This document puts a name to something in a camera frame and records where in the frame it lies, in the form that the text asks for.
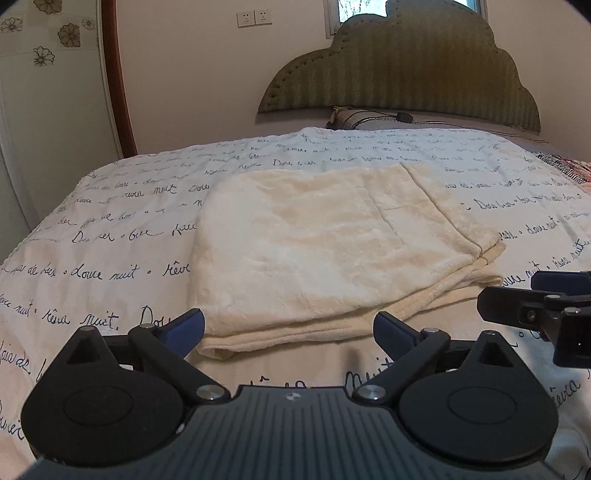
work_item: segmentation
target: upholstered headboard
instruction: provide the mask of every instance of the upholstered headboard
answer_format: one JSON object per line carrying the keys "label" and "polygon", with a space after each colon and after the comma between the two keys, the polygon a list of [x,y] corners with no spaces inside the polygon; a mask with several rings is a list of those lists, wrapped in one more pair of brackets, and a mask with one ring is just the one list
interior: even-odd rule
{"label": "upholstered headboard", "polygon": [[259,113],[335,105],[471,116],[540,131],[534,98],[481,15],[454,0],[389,0],[292,60]]}

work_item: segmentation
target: gray ribbed plate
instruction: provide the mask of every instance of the gray ribbed plate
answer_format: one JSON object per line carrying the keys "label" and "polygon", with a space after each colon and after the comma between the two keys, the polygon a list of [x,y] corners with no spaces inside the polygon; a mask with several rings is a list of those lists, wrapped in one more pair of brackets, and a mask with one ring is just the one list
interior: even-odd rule
{"label": "gray ribbed plate", "polygon": [[178,438],[144,459],[106,469],[40,460],[22,478],[560,479],[542,463],[512,472],[466,471],[442,463],[413,446],[387,409],[357,405],[340,387],[242,387],[229,404],[198,408]]}

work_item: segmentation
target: logo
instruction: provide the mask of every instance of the logo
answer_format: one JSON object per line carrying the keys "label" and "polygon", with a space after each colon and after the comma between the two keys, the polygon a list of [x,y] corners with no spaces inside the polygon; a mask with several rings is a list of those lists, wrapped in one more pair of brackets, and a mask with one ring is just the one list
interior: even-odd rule
{"label": "logo", "polygon": [[286,396],[286,399],[289,401],[298,401],[301,398],[301,395],[299,393],[288,393]]}

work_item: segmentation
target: wooden trim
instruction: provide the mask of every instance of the wooden trim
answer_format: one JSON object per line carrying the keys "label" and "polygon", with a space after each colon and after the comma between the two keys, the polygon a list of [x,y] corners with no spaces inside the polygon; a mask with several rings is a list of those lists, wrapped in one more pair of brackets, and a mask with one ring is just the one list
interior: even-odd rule
{"label": "wooden trim", "polygon": [[129,120],[127,100],[125,99],[125,86],[123,84],[123,72],[119,58],[119,40],[117,36],[117,7],[116,0],[101,1],[103,54],[105,56],[105,69],[111,107],[119,135],[119,143],[123,157],[133,157],[138,154],[135,146],[134,132]]}

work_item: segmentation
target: metal screw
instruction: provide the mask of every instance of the metal screw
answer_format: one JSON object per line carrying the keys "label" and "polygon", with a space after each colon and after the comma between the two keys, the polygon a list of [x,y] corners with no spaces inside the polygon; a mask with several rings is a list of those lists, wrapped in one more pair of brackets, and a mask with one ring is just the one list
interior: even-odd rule
{"label": "metal screw", "polygon": [[225,392],[219,385],[201,385],[201,387],[195,390],[195,395],[202,400],[217,400],[223,397]]}
{"label": "metal screw", "polygon": [[357,395],[366,400],[379,400],[386,395],[386,389],[379,385],[361,385],[356,391]]}

